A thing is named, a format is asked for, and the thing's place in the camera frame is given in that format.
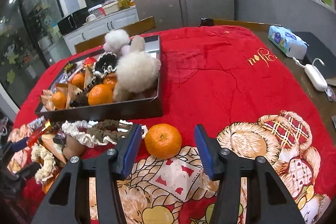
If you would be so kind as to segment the mandarin in tray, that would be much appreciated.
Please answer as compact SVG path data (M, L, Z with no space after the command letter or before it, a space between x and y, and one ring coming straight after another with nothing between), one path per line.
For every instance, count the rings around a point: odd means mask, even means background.
M113 102L113 91L104 84L94 86L88 94L89 106L104 105Z
M67 96L63 92L58 91L52 95L52 103L57 110L63 110L66 108Z

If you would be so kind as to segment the white power adapter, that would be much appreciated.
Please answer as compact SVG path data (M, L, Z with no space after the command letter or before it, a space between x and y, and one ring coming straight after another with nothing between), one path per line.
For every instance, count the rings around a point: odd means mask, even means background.
M319 92L325 92L327 90L327 82L318 68L314 65L316 61L319 61L322 66L325 63L320 58L315 58L311 64L302 65L295 57L292 57L293 61L301 68L304 69L305 74L310 79L315 90Z

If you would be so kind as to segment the white fluffy plush toy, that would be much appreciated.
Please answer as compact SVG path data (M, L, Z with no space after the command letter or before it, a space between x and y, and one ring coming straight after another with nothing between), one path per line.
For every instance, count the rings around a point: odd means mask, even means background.
M129 44L112 53L117 55L114 102L127 101L156 86L161 61L145 52L145 39L142 36L132 37Z

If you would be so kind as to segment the red printed blanket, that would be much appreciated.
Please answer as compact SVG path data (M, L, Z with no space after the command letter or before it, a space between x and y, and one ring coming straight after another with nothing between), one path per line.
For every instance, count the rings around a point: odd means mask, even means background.
M163 115L125 119L142 129L131 173L117 181L126 223L211 223L219 182L204 172L194 139L198 124L240 157L265 157L294 199L303 223L335 223L335 147L316 107L277 56L250 30L238 26L181 28L157 35ZM62 63L59 73L73 72L67 66L74 61ZM29 223L72 157L89 159L116 145L89 148L62 132L68 120L54 122L35 114L41 95L59 73L46 71L10 136L22 143L9 171L28 177L19 206L28 210ZM182 136L179 153L165 160L151 156L144 142L148 130L161 123L174 126ZM46 184L35 182L40 167L31 161L35 143L56 161L57 170ZM89 206L90 223L100 223L94 177L89 179ZM246 223L246 207L247 180L242 178L237 223Z

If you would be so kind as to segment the black microwave oven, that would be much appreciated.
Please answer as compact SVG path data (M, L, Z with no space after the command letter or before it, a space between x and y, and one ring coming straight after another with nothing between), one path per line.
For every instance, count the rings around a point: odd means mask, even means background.
M77 30L86 23L86 18L89 16L88 9L77 10L67 16L65 16L60 22L58 22L58 28L62 36Z

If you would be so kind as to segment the orange mandarin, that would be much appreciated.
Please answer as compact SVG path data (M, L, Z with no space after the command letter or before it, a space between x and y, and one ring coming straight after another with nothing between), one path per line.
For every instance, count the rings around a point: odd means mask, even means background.
M144 137L145 147L159 160L170 159L181 149L182 136L177 128L161 123L153 125Z

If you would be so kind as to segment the cream knitted scrunchie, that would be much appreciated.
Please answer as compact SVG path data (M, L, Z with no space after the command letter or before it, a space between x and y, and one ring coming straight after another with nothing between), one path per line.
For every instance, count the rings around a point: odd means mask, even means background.
M37 184L46 184L53 178L56 172L56 161L53 154L43 145L35 143L31 150L31 161L38 163L40 167L34 175Z

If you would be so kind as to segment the white kitchen cabinet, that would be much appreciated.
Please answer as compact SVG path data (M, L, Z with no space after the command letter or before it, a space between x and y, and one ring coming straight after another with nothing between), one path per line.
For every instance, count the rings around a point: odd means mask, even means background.
M71 33L64 35L63 38L70 50L70 53L74 55L76 52L76 44L95 38L96 36L103 35L113 29L119 29L130 25L138 20L137 9L133 6L86 23Z

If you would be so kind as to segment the blue tissue pack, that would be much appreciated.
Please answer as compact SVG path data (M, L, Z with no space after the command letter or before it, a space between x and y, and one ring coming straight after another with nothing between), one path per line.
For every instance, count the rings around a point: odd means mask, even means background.
M295 57L298 60L303 60L306 56L308 43L289 29L271 25L268 31L268 39L289 58Z

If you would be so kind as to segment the black laptop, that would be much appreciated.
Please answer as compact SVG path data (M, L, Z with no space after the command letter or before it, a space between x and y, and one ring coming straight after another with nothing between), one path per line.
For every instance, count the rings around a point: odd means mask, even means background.
M295 31L294 34L309 44L303 62L311 64L315 58L321 59L325 63L325 66L321 65L320 62L316 62L315 66L326 80L334 78L336 74L336 62L331 50L311 32Z

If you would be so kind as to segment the glass sliding door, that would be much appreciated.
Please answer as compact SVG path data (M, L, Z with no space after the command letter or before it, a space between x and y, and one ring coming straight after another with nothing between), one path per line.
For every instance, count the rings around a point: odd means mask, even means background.
M59 0L1 0L1 84L17 106L46 69L68 57Z

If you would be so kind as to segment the mandarin in tray left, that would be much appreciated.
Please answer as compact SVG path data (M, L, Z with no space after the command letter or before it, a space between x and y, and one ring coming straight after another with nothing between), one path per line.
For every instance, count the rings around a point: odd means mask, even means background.
M52 103L57 110L63 110L66 108L67 96L63 92L58 91L52 95Z

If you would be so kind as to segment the black shallow tray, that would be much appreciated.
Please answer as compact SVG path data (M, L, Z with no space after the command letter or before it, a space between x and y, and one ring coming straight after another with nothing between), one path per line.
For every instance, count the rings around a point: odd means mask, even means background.
M35 110L51 121L142 119L163 115L158 35L105 35L103 49L68 64L41 95Z

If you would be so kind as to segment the olive white scrunchie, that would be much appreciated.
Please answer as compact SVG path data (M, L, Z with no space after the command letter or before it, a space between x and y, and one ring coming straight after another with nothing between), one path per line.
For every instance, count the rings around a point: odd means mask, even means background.
M62 132L77 140L80 144L93 148L117 142L129 135L133 122L106 119L97 121L65 121Z

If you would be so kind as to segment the wooden chair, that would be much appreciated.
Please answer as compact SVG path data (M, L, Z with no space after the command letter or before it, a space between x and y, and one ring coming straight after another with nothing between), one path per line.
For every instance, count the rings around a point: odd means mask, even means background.
M258 22L245 22L240 20L222 20L222 19L210 19L201 18L200 27L212 27L212 26L240 26L247 28L251 31L268 32L270 26L278 26L279 24L258 23Z
M82 53L98 46L103 46L104 51L107 52L118 52L124 45L129 44L131 37L144 34L155 28L155 19L151 16L122 28L111 30L105 34L77 43L75 45L75 52Z

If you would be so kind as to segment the mandarin in tray right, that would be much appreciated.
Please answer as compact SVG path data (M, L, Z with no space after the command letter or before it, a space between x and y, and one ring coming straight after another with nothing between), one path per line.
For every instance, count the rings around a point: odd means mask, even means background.
M94 86L88 94L89 106L104 105L113 102L113 91L104 84Z

